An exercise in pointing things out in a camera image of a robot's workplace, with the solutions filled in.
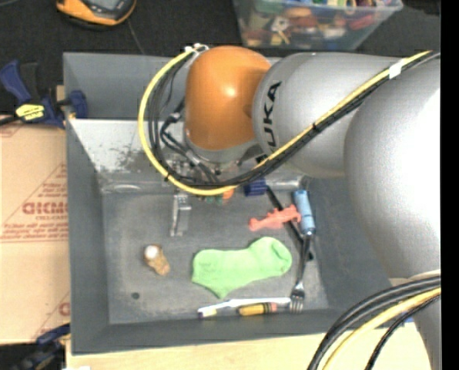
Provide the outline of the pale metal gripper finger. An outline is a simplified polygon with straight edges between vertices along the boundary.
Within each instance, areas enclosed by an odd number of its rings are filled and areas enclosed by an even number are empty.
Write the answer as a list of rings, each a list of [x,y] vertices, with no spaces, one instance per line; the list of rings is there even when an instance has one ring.
[[[189,229],[192,204],[186,193],[179,195],[179,232],[184,234]]]
[[[179,195],[173,195],[172,223],[170,228],[171,237],[179,237]]]

